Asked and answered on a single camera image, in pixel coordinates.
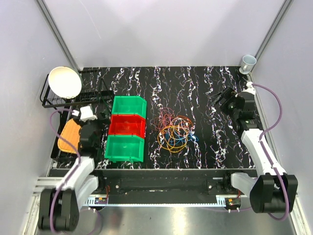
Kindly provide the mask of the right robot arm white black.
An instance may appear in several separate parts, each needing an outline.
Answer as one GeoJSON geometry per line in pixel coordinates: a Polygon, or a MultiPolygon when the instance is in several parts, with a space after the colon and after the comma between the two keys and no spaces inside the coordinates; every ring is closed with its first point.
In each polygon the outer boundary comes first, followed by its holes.
{"type": "Polygon", "coordinates": [[[248,150],[255,168],[257,178],[246,173],[232,173],[222,181],[224,192],[233,194],[239,190],[246,195],[255,213],[292,212],[298,180],[295,175],[288,174],[279,164],[269,147],[265,134],[271,130],[262,130],[261,123],[255,117],[255,87],[248,82],[246,89],[236,92],[227,87],[212,102],[220,104],[220,110],[228,115],[233,128],[248,150]]]}

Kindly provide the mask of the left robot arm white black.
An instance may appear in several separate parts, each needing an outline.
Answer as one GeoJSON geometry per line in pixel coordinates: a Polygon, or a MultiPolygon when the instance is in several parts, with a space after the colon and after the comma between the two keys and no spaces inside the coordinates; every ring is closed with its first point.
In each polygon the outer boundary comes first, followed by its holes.
{"type": "Polygon", "coordinates": [[[72,232],[79,221],[79,213],[85,201],[94,192],[105,190],[105,181],[91,173],[95,158],[103,155],[101,148],[100,119],[90,105],[79,110],[67,109],[73,122],[79,127],[78,142],[72,135],[54,131],[56,137],[71,148],[76,160],[67,174],[53,188],[44,188],[40,195],[38,228],[53,233],[72,232]]]}

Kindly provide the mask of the far green plastic bin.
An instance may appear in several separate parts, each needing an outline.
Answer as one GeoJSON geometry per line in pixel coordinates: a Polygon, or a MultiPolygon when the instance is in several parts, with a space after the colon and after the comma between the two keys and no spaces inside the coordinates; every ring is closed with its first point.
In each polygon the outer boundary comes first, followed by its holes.
{"type": "Polygon", "coordinates": [[[140,96],[115,96],[112,114],[139,115],[146,118],[147,101],[140,96]]]}

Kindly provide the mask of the green plastic bin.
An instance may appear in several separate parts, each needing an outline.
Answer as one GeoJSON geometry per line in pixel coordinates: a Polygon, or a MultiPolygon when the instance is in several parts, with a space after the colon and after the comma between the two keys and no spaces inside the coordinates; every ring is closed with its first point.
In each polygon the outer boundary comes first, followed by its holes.
{"type": "Polygon", "coordinates": [[[105,159],[116,162],[143,162],[144,139],[136,135],[109,135],[105,159]]]}
{"type": "Polygon", "coordinates": [[[146,118],[147,101],[140,96],[115,96],[112,114],[139,115],[146,118]]]}

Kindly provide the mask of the red plastic bin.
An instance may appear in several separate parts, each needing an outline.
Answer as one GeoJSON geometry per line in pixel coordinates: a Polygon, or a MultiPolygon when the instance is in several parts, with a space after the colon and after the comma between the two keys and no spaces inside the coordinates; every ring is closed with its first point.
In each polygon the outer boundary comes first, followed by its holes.
{"type": "Polygon", "coordinates": [[[136,135],[145,138],[146,119],[139,115],[112,115],[108,135],[136,135]]]}

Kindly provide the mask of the near green plastic bin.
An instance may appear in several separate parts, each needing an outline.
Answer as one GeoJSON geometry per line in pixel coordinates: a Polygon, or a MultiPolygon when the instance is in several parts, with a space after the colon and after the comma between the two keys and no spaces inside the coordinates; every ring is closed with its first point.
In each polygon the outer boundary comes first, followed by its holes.
{"type": "Polygon", "coordinates": [[[144,139],[136,135],[109,135],[105,159],[116,162],[143,162],[144,139]]]}

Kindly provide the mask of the orange woven basket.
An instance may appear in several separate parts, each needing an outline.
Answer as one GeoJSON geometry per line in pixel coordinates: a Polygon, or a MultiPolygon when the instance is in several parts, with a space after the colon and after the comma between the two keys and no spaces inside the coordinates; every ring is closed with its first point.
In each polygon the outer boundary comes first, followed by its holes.
{"type": "MultiPolygon", "coordinates": [[[[79,146],[79,140],[80,140],[80,134],[79,131],[81,129],[81,126],[77,124],[74,119],[70,119],[64,126],[60,136],[63,139],[66,139],[68,142],[70,142],[73,146],[75,146],[76,149],[78,149],[79,146]]],[[[58,139],[58,148],[62,152],[75,154],[74,149],[66,142],[64,142],[62,139],[58,139]]]]}

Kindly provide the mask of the white mug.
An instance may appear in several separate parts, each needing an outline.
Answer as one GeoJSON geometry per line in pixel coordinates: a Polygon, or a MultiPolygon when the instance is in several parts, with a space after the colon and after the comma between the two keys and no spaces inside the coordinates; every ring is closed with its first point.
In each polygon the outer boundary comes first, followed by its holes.
{"type": "Polygon", "coordinates": [[[243,56],[241,65],[239,68],[239,72],[241,74],[249,74],[256,63],[257,63],[257,59],[254,56],[252,55],[243,56]]]}

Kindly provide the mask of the white bowl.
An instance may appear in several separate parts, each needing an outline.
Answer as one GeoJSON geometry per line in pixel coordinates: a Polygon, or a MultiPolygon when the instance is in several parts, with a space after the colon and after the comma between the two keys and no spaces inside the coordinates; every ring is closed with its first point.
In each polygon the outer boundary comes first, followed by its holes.
{"type": "Polygon", "coordinates": [[[75,98],[82,90],[82,79],[69,67],[56,67],[48,75],[48,84],[61,98],[75,98]]]}

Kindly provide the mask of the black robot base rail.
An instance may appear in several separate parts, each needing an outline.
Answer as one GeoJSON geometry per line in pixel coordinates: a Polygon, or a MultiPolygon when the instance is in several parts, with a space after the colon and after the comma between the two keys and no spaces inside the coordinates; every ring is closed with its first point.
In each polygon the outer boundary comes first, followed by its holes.
{"type": "Polygon", "coordinates": [[[217,196],[236,196],[223,182],[231,173],[256,177],[255,169],[96,169],[98,192],[109,186],[109,205],[221,205],[217,196]]]}

